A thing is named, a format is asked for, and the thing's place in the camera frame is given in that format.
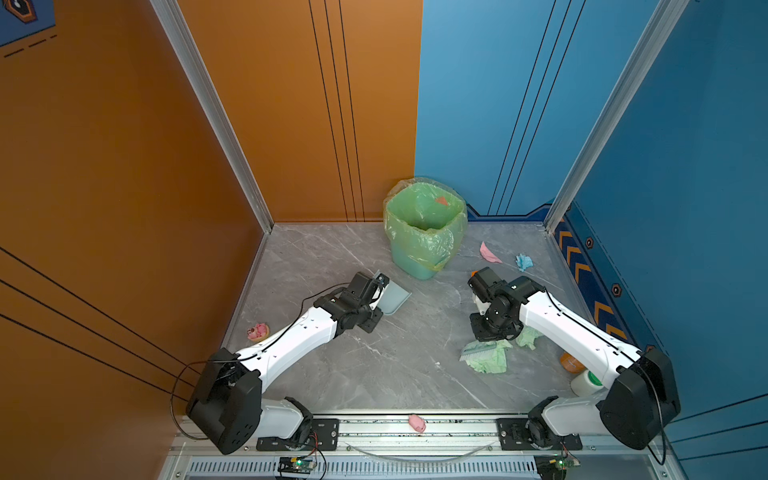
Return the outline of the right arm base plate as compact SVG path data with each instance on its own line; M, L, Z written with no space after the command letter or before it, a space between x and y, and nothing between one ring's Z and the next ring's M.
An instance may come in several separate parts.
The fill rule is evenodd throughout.
M495 423L503 451L583 449L578 435L557 436L540 420L509 417L499 418Z

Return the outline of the grey-green hand brush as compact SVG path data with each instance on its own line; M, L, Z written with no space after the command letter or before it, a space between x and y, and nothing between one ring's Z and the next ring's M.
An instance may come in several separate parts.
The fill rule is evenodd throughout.
M470 361L485 361L491 359L497 349L497 342L472 341L461 351L460 360L469 363Z

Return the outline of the grey-green plastic dustpan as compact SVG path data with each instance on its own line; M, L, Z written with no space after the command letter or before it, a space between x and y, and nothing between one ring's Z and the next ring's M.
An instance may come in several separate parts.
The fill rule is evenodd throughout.
M405 290L381 271L376 272L376 278L383 285L382 293L377 300L377 307L384 316L392 316L406 303L412 293Z

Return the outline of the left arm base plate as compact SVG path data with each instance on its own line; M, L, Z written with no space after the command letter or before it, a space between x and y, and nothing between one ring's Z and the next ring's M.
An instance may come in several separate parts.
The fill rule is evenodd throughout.
M339 440L338 418L315 418L303 422L297 433L288 439L278 437L259 438L256 450L260 452L309 452L318 447L322 452L335 451Z

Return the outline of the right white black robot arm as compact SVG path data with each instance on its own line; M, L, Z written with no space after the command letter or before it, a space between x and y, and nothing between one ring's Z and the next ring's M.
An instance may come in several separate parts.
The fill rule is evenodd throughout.
M531 443L549 449L569 436L610 435L626 447L646 449L680 413L674 369L659 349L645 352L601 331L527 276L513 281L486 267L468 285L479 303L470 325L480 341L512 340L526 327L575 357L602 384L582 398L552 396L528 414Z

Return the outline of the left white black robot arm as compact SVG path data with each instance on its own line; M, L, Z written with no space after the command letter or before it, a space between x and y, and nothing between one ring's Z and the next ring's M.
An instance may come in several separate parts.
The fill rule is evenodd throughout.
M200 377L187 402L187 417L210 441L232 454L256 438L279 439L291 448L311 441L313 414L292 397L265 399L268 387L304 356L356 327L370 333L383 317L379 303L390 279L355 274L311 297L312 305L275 335L237 352L222 348L200 361Z

